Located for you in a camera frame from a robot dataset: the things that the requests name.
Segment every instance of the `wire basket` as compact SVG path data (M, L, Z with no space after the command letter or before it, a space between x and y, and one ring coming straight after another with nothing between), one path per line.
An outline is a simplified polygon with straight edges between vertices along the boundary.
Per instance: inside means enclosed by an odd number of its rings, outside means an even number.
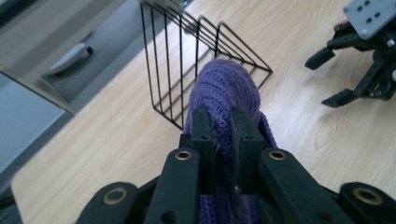
M273 73L224 22L215 26L205 17L148 3L141 3L141 14L152 106L180 130L199 71L214 58L240 63L258 88Z

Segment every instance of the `metal screw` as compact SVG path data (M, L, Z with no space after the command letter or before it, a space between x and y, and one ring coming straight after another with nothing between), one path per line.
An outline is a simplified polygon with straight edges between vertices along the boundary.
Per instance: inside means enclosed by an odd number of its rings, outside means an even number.
M394 48L394 47L396 46L396 42L395 42L393 39L389 39L389 40L387 41L387 45L388 45L388 47L390 47L390 48Z
M361 30L361 37L365 37L367 36L367 30L366 29L362 29Z

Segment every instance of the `wooden floor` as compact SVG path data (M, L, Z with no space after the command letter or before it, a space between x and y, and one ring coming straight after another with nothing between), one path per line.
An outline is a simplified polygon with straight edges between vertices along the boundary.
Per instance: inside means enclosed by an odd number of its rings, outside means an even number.
M305 61L346 19L349 1L195 0L187 10L225 21L275 71L261 88L261 111L280 148L319 184L338 191L360 181L396 198L396 98L358 100L337 109L320 102L354 89L372 53L336 51L316 71ZM180 131L151 109L142 51L15 176L25 223L73 223L106 184L141 186L158 175Z

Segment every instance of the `purple scarf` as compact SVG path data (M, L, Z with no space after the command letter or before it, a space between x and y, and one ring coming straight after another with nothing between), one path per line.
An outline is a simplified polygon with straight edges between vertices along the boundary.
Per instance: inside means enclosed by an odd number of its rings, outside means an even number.
M198 76L191 92L189 115L184 133L191 133L192 111L206 107L214 121L219 147L216 153L216 194L201 196L201 223L260 223L255 196L238 195L231 183L231 128L233 107L247 111L270 147L276 147L264 114L259 110L260 95L249 73L241 65L216 59Z

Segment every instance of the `screw hole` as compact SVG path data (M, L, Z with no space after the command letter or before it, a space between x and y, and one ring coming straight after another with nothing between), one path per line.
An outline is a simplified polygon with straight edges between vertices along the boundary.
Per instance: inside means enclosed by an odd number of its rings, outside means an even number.
M384 202L382 197L371 189L355 188L353 189L353 195L362 202L371 205L380 205Z
M176 223L177 221L177 214L173 211L168 211L163 213L161 216L161 222L162 223Z
M105 194L105 204L113 205L124 201L128 196L128 190L123 187L115 188Z
M270 151L269 156L277 161L284 161L286 159L286 155L281 151Z
M180 160L180 161L187 161L191 158L191 154L188 151L179 151L176 154L176 159Z

